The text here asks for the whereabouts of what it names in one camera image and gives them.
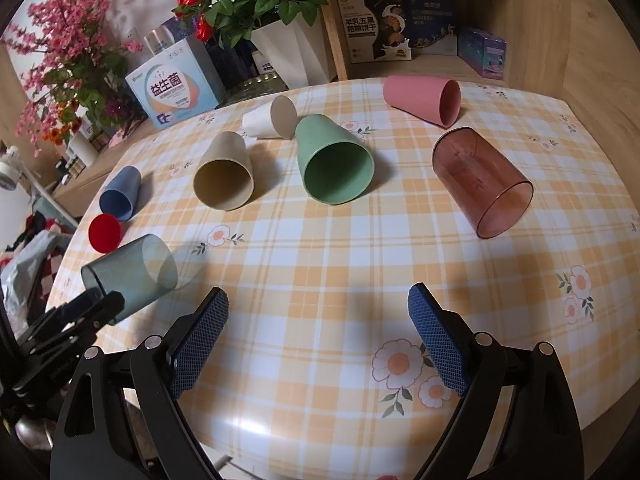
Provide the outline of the white slim vase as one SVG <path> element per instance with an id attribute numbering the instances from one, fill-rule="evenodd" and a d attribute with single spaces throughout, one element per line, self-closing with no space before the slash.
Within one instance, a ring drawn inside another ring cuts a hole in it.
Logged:
<path id="1" fill-rule="evenodd" d="M 68 141 L 68 148 L 86 166 L 92 166 L 98 159 L 99 152 L 81 133 L 75 133 Z"/>

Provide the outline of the pink plastic cup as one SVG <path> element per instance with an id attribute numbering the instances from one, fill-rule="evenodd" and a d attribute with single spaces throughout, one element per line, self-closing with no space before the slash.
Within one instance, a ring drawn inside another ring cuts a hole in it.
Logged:
<path id="1" fill-rule="evenodd" d="M 388 76 L 383 96 L 389 106 L 442 128 L 456 122 L 461 108 L 458 82 L 435 76 Z"/>

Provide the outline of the probiotics white box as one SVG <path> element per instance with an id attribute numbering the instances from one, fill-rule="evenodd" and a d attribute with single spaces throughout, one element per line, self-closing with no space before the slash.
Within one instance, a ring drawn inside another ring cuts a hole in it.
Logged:
<path id="1" fill-rule="evenodd" d="M 216 108 L 226 89 L 204 44 L 186 37 L 126 76 L 157 130 Z"/>

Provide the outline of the brown transparent cup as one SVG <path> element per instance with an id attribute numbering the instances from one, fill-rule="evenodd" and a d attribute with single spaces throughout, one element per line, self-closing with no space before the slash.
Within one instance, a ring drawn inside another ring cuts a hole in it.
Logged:
<path id="1" fill-rule="evenodd" d="M 514 226 L 533 201 L 532 182 L 470 127 L 450 130 L 438 139 L 432 166 L 483 240 Z"/>

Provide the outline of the white faceted flower pot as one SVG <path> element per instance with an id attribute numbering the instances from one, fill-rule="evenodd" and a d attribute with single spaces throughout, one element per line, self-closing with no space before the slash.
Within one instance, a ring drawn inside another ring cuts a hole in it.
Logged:
<path id="1" fill-rule="evenodd" d="M 336 77 L 322 18 L 309 26 L 298 14 L 291 24 L 277 21 L 253 30 L 250 41 L 290 89 L 328 84 Z"/>

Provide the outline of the silver metal can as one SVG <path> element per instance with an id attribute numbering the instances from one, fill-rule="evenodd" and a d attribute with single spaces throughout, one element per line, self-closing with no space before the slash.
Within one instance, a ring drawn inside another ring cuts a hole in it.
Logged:
<path id="1" fill-rule="evenodd" d="M 154 28 L 145 35 L 143 42 L 152 55 L 158 55 L 163 50 L 176 44 L 182 38 L 183 34 L 181 29 L 175 32 L 165 25 L 160 25 L 160 27 Z"/>

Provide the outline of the green plastic cup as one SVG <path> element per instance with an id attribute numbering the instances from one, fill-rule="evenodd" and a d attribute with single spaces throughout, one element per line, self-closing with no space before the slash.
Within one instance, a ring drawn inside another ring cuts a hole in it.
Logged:
<path id="1" fill-rule="evenodd" d="M 295 141 L 300 177 L 311 198 L 341 205 L 366 192 L 374 158 L 348 130 L 324 115 L 307 115 L 296 126 Z"/>

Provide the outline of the dark biscuit box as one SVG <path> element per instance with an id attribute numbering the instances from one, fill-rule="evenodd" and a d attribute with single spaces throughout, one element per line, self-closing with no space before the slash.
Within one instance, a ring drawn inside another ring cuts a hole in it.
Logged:
<path id="1" fill-rule="evenodd" d="M 337 0 L 352 64 L 455 55 L 454 0 Z"/>

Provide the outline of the wooden shelf unit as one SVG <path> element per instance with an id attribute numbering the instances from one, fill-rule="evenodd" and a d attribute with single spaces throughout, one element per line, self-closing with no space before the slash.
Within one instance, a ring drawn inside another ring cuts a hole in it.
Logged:
<path id="1" fill-rule="evenodd" d="M 390 74 L 432 74 L 480 80 L 457 56 L 465 29 L 490 32 L 506 43 L 502 84 L 559 96 L 570 50 L 570 0 L 406 0 L 420 47 L 409 61 L 354 63 L 341 14 L 345 0 L 328 0 L 322 18 L 341 80 Z"/>

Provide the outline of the pink blossom arrangement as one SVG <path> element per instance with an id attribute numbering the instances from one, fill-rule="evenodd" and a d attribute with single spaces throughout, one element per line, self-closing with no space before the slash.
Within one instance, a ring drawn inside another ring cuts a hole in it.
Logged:
<path id="1" fill-rule="evenodd" d="M 145 118 L 126 89 L 128 56 L 142 51 L 129 39 L 107 35 L 112 0 L 41 0 L 27 16 L 32 26 L 9 24 L 1 43 L 39 62 L 22 73 L 27 102 L 15 134 L 24 136 L 39 156 L 43 144 L 60 146 L 79 133 L 87 119 L 99 128 L 127 132 Z"/>

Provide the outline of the white plastic cup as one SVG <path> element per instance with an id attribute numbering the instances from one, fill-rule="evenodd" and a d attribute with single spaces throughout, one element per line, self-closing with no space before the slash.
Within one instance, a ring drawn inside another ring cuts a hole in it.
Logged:
<path id="1" fill-rule="evenodd" d="M 286 96 L 276 96 L 270 102 L 259 105 L 246 113 L 242 128 L 254 139 L 291 140 L 298 123 L 294 103 Z"/>

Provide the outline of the blue plastic cup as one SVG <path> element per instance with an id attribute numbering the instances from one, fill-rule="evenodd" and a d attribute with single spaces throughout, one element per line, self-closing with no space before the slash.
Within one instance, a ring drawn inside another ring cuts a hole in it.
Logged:
<path id="1" fill-rule="evenodd" d="M 100 194 L 101 211 L 111 214 L 120 222 L 130 220 L 136 209 L 141 180 L 140 171 L 136 167 L 122 168 Z"/>

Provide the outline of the beige plastic cup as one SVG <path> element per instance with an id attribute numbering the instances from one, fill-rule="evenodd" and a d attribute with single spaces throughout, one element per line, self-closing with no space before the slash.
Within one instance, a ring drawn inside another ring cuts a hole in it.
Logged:
<path id="1" fill-rule="evenodd" d="M 254 192 L 253 167 L 242 136 L 223 131 L 209 144 L 195 170 L 193 191 L 205 206 L 238 209 Z"/>

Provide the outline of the purple small box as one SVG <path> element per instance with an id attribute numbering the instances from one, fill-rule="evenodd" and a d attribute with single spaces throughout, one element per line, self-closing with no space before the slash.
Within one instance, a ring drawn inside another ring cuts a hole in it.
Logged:
<path id="1" fill-rule="evenodd" d="M 458 39 L 458 55 L 481 77 L 503 80 L 506 42 L 502 38 L 480 29 L 463 29 Z"/>

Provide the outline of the red plastic cup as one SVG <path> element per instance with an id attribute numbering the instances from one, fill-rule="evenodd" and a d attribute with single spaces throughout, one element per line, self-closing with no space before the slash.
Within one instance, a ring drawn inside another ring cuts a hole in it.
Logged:
<path id="1" fill-rule="evenodd" d="M 98 214 L 90 223 L 88 239 L 96 252 L 109 254 L 122 240 L 122 226 L 112 214 Z"/>

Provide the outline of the gold ornate tray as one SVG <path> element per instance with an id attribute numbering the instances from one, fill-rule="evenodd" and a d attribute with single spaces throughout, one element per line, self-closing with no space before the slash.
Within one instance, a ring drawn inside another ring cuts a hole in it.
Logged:
<path id="1" fill-rule="evenodd" d="M 286 90 L 288 90 L 288 86 L 276 72 L 266 73 L 237 84 L 228 91 L 218 107 L 221 108 L 255 99 L 258 96 L 269 96 Z"/>

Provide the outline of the yellow plaid tablecloth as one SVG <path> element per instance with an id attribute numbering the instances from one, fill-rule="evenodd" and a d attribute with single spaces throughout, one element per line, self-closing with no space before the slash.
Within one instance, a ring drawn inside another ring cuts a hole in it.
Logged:
<path id="1" fill-rule="evenodd" d="M 482 240 L 434 174 L 439 128 L 389 107 L 378 79 L 291 93 L 375 154 L 371 187 L 328 206 L 305 191 L 292 141 L 250 141 L 255 192 L 229 212 L 194 195 L 216 134 L 253 102 L 209 112 L 134 145 L 143 178 L 128 240 L 174 253 L 176 290 L 100 331 L 106 352 L 168 330 L 212 287 L 229 319 L 180 400 L 200 441 L 293 478 L 410 478 L 457 403 L 407 309 L 426 285 L 473 330 L 506 346 L 549 341 L 582 425 L 639 378 L 639 215 L 591 132 L 562 101 L 465 84 L 460 124 L 510 159 L 535 190 L 509 231 Z"/>

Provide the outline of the grey-blue transparent cup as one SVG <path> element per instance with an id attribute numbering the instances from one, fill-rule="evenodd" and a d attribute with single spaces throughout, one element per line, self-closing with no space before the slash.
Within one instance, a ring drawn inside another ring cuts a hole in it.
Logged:
<path id="1" fill-rule="evenodd" d="M 120 292 L 124 297 L 124 308 L 108 322 L 110 325 L 172 292 L 178 282 L 174 256 L 154 234 L 139 237 L 85 264 L 80 274 L 86 289 L 97 287 L 103 296 Z"/>

